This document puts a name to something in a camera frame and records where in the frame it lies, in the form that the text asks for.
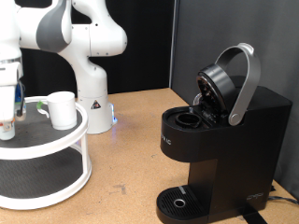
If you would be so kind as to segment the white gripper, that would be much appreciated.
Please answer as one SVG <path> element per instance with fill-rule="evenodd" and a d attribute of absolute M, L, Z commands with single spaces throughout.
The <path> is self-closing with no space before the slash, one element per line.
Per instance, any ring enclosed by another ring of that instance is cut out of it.
<path fill-rule="evenodd" d="M 15 90 L 22 76 L 21 58 L 0 63 L 0 126 L 5 131 L 13 127 Z"/>

